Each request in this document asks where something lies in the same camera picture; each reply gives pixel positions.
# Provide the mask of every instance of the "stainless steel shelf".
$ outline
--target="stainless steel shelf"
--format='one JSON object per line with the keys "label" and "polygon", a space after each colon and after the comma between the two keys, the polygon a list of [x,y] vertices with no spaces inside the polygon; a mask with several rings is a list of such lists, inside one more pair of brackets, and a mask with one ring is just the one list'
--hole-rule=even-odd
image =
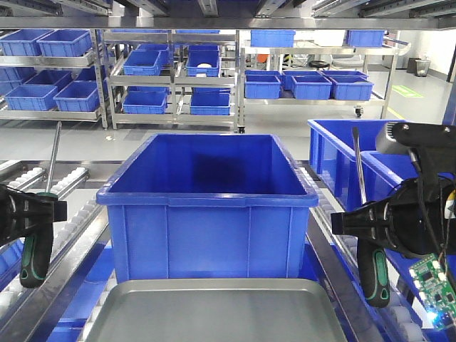
{"label": "stainless steel shelf", "polygon": [[97,122],[101,117],[101,109],[93,112],[61,112],[59,110],[0,110],[3,120],[61,120]]}
{"label": "stainless steel shelf", "polygon": [[112,75],[109,79],[112,86],[170,86],[169,76],[129,76]]}
{"label": "stainless steel shelf", "polygon": [[167,43],[167,33],[111,32],[103,35],[105,43]]}
{"label": "stainless steel shelf", "polygon": [[174,123],[173,114],[124,114],[116,113],[113,122],[119,123]]}
{"label": "stainless steel shelf", "polygon": [[179,87],[233,88],[236,86],[234,77],[176,77],[175,85]]}
{"label": "stainless steel shelf", "polygon": [[95,61],[95,53],[81,57],[0,56],[0,66],[33,66],[47,68],[87,68]]}
{"label": "stainless steel shelf", "polygon": [[354,48],[350,46],[318,46],[310,41],[302,41],[302,46],[293,48],[257,48],[245,46],[244,50],[247,54],[317,54],[317,55],[370,55],[370,56],[393,56],[398,53],[399,56],[405,55],[411,48],[408,44],[404,48],[394,48],[383,45],[382,48]]}
{"label": "stainless steel shelf", "polygon": [[372,98],[369,101],[352,101],[352,100],[298,100],[296,98],[277,98],[277,99],[256,99],[245,98],[244,103],[247,105],[385,105],[385,100]]}

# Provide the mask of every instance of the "screwdriver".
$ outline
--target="screwdriver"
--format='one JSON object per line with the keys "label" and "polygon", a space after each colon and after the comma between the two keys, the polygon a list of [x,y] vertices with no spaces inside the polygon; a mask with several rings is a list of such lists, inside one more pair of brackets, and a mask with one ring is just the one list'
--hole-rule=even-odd
{"label": "screwdriver", "polygon": [[[367,195],[363,166],[361,164],[359,130],[357,127],[353,127],[352,134],[361,202],[365,204],[367,202]],[[372,212],[370,212],[370,218],[373,220]],[[390,281],[388,278],[385,250],[368,240],[358,239],[356,258],[358,260],[361,288],[366,301],[370,306],[384,308],[390,302]]]}
{"label": "screwdriver", "polygon": [[[43,200],[49,202],[58,201],[57,195],[51,193],[51,185],[56,167],[61,128],[62,122],[58,121],[52,147],[51,161],[49,163],[46,191],[36,194],[37,196],[42,197]],[[26,237],[24,250],[22,252],[21,271],[19,273],[22,286],[33,289],[39,287],[44,282],[51,260],[53,238],[52,223],[42,224],[37,232]]]}

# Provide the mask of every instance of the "metal shelving rack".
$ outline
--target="metal shelving rack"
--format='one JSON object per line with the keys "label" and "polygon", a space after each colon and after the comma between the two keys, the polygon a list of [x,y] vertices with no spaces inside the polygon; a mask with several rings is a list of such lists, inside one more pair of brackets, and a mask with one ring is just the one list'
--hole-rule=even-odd
{"label": "metal shelving rack", "polygon": [[[90,30],[92,48],[81,57],[46,57],[46,56],[0,56],[0,66],[34,68],[90,68],[95,66],[98,95],[104,99],[101,63],[103,54],[99,49],[98,35]],[[101,118],[104,128],[108,127],[105,102],[93,112],[63,112],[52,110],[9,110],[4,98],[0,102],[0,119],[6,120],[65,120],[97,122]]]}
{"label": "metal shelving rack", "polygon": [[[389,45],[383,45],[382,48],[354,48],[349,46],[341,47],[322,47],[314,44],[310,41],[304,41],[302,47],[294,48],[255,48],[251,46],[245,46],[241,49],[241,83],[239,86],[239,126],[244,126],[244,106],[246,104],[255,105],[352,105],[356,109],[356,114],[361,116],[364,106],[382,106],[381,118],[386,116],[388,111],[388,103],[390,100],[391,90],[393,86],[393,77],[395,74],[396,65],[398,62],[398,56],[405,55],[410,50],[410,44],[404,41],[398,41],[391,38],[385,38],[385,40],[393,42],[398,45],[403,45],[403,48],[396,48]],[[392,56],[391,66],[388,73],[388,80],[385,87],[384,95],[372,92],[371,99],[369,101],[352,101],[352,100],[297,100],[293,97],[293,94],[289,91],[284,92],[283,98],[278,99],[249,99],[244,98],[244,83],[245,83],[245,70],[246,70],[246,55],[247,54],[258,54],[267,53],[273,56],[279,56],[284,54],[313,54],[313,55],[364,55],[363,72],[368,72],[369,56]]]}
{"label": "metal shelving rack", "polygon": [[[108,48],[115,48],[119,43],[167,43],[170,51],[174,51],[175,44],[202,44],[210,43],[220,46],[235,46],[234,58],[222,58],[222,61],[234,61],[234,77],[188,77],[185,72],[185,60],[182,46],[179,49],[177,60],[170,52],[169,69],[165,69],[160,76],[127,76],[123,75],[122,67],[125,62],[123,56],[119,56],[110,76],[108,87],[127,86],[166,86],[170,87],[170,107],[165,114],[124,114],[121,111],[125,98],[125,91],[110,91],[110,112],[113,120],[113,127],[117,129],[121,123],[148,123],[148,124],[183,124],[183,125],[233,125],[237,129],[238,123],[238,77],[239,77],[239,32],[235,35],[213,34],[213,33],[175,33],[169,30],[168,33],[131,33],[106,31],[103,35],[104,44]],[[185,88],[231,88],[232,110],[230,115],[191,115],[184,110],[187,103],[185,96],[191,95]]]}

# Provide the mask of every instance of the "gray metal tray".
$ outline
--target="gray metal tray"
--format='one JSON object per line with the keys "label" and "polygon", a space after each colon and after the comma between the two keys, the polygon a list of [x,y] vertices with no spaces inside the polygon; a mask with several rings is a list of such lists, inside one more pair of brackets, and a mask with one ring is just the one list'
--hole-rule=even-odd
{"label": "gray metal tray", "polygon": [[325,291],[305,279],[127,281],[87,342],[344,342]]}

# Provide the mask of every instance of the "blue plastic bin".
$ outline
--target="blue plastic bin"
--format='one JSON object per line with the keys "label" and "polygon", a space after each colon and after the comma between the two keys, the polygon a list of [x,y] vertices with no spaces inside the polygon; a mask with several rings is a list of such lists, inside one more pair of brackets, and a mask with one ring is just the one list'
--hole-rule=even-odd
{"label": "blue plastic bin", "polygon": [[299,275],[312,186],[271,135],[157,134],[97,193],[119,282]]}
{"label": "blue plastic bin", "polygon": [[18,239],[0,255],[0,291],[19,273],[23,247],[24,244]]}
{"label": "blue plastic bin", "polygon": [[193,93],[230,93],[230,88],[200,88],[194,87],[192,88]]}
{"label": "blue plastic bin", "polygon": [[161,51],[161,61],[163,65],[170,64],[170,47],[167,44],[141,44],[136,50],[139,51]]}
{"label": "blue plastic bin", "polygon": [[277,70],[245,70],[246,75],[259,75],[259,76],[276,76],[280,81],[282,81],[282,74]]}
{"label": "blue plastic bin", "polygon": [[375,151],[375,138],[391,120],[310,120],[309,164],[342,206],[361,206],[352,128],[358,127],[362,151]]}
{"label": "blue plastic bin", "polygon": [[220,33],[220,30],[176,30],[176,33]]}
{"label": "blue plastic bin", "polygon": [[93,112],[100,105],[97,85],[91,81],[70,83],[54,100],[63,112]]}
{"label": "blue plastic bin", "polygon": [[[199,64],[210,64],[210,68],[198,68]],[[187,61],[187,75],[196,76],[198,73],[205,73],[206,76],[217,77],[220,73],[219,51],[193,50],[189,52]]]}
{"label": "blue plastic bin", "polygon": [[169,93],[169,87],[143,87],[139,85],[132,85],[128,87],[128,91],[144,91],[146,93]]}
{"label": "blue plastic bin", "polygon": [[363,151],[361,155],[369,201],[383,200],[403,180],[418,176],[408,155],[384,155],[376,151]]}
{"label": "blue plastic bin", "polygon": [[[106,79],[106,70],[105,67],[101,68],[101,77],[103,78],[103,92],[105,97],[108,97],[108,80]],[[81,70],[78,76],[74,79],[75,81],[97,81],[97,76],[95,73],[95,66],[90,68],[84,68]]]}
{"label": "blue plastic bin", "polygon": [[5,56],[40,56],[37,43],[41,37],[52,32],[44,29],[24,29],[0,38],[0,46]]}
{"label": "blue plastic bin", "polygon": [[158,76],[161,71],[161,51],[134,50],[123,64],[125,75]]}
{"label": "blue plastic bin", "polygon": [[332,96],[336,100],[369,101],[373,83],[359,76],[331,76]]}
{"label": "blue plastic bin", "polygon": [[62,90],[70,82],[71,71],[43,70],[38,75],[28,80],[26,84],[55,85],[57,90]]}
{"label": "blue plastic bin", "polygon": [[369,75],[362,73],[357,70],[320,70],[319,73],[328,76],[328,77],[333,77],[333,76],[357,76],[364,78],[365,80],[368,79]]}
{"label": "blue plastic bin", "polygon": [[167,93],[128,92],[123,111],[128,114],[165,114]]}
{"label": "blue plastic bin", "polygon": [[277,76],[246,75],[246,98],[279,98],[281,81]]}
{"label": "blue plastic bin", "polygon": [[293,95],[298,100],[328,100],[332,84],[324,76],[293,76]]}
{"label": "blue plastic bin", "polygon": [[190,101],[193,115],[229,115],[229,94],[196,93]]}
{"label": "blue plastic bin", "polygon": [[5,95],[10,110],[50,110],[56,107],[54,85],[23,84]]}
{"label": "blue plastic bin", "polygon": [[384,30],[348,30],[346,44],[359,48],[380,48],[384,35]]}
{"label": "blue plastic bin", "polygon": [[79,57],[92,46],[89,30],[57,30],[38,40],[45,56]]}
{"label": "blue plastic bin", "polygon": [[293,76],[320,76],[321,74],[318,71],[284,71],[282,75],[282,85],[284,90],[291,90],[293,88]]}
{"label": "blue plastic bin", "polygon": [[0,95],[5,95],[12,91],[13,89],[16,89],[20,85],[24,84],[25,81],[27,80],[21,80],[21,81],[0,81]]}
{"label": "blue plastic bin", "polygon": [[292,48],[295,30],[251,30],[250,46]]}
{"label": "blue plastic bin", "polygon": [[35,69],[33,68],[0,67],[0,81],[21,81],[30,78],[34,74]]}

